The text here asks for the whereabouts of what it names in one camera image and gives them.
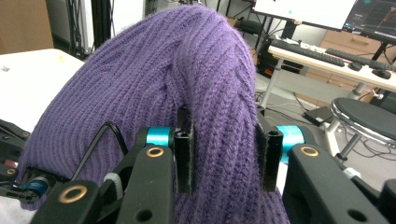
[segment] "bolt hole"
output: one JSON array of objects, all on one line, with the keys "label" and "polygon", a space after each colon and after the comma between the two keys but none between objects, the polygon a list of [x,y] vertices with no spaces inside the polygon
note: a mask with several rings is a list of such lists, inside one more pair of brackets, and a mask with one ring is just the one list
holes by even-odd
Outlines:
[{"label": "bolt hole", "polygon": [[177,133],[177,136],[179,137],[188,137],[189,135],[186,133]]},{"label": "bolt hole", "polygon": [[155,155],[157,155],[157,154],[160,154],[160,153],[161,153],[161,151],[160,151],[159,149],[152,149],[152,150],[150,151],[150,154],[153,155],[153,156],[155,156]]},{"label": "bolt hole", "polygon": [[271,134],[271,135],[277,135],[277,131],[271,131],[271,132],[269,132],[269,134]]},{"label": "bolt hole", "polygon": [[365,222],[367,221],[367,217],[361,213],[360,211],[354,210],[354,209],[349,209],[347,210],[347,213],[355,220],[359,222]]},{"label": "bolt hole", "polygon": [[136,219],[139,222],[149,221],[152,218],[152,213],[150,210],[142,210],[137,213]]}]

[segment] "knit texture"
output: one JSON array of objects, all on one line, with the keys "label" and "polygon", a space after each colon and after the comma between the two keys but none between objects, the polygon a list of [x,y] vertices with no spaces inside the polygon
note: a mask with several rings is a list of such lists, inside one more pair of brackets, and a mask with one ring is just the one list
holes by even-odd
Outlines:
[{"label": "knit texture", "polygon": [[[187,105],[196,186],[176,194],[177,223],[288,223],[279,192],[260,184],[254,84],[247,44],[216,11],[156,13],[107,41],[66,83],[35,126],[21,173],[31,165],[71,178],[106,121],[131,148],[141,127],[174,127]],[[121,159],[106,132],[78,179],[101,185]]]}]

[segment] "cardboard box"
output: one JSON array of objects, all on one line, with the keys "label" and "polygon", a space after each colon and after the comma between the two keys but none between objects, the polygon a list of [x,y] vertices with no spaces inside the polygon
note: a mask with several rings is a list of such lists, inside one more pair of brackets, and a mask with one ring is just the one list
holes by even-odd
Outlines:
[{"label": "cardboard box", "polygon": [[53,49],[46,0],[0,0],[0,54]]},{"label": "cardboard box", "polygon": [[238,27],[238,25],[241,23],[241,21],[238,21],[236,18],[230,18],[230,17],[227,17],[227,22],[228,22],[232,27]]}]

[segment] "office chair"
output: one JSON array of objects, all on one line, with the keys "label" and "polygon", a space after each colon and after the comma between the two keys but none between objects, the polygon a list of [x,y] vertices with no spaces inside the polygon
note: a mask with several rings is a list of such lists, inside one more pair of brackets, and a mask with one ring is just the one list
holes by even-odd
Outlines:
[{"label": "office chair", "polygon": [[396,116],[387,110],[348,98],[334,99],[330,110],[342,124],[355,132],[336,155],[340,160],[347,160],[347,155],[363,136],[387,147],[396,146]]}]

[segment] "monitor screen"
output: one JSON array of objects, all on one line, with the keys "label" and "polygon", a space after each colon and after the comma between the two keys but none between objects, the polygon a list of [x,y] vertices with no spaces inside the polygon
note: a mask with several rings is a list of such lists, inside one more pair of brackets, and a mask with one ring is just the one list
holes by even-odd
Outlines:
[{"label": "monitor screen", "polygon": [[343,29],[388,44],[396,44],[396,1],[358,0]]},{"label": "monitor screen", "polygon": [[341,31],[356,0],[257,0],[254,10],[282,20]]}]

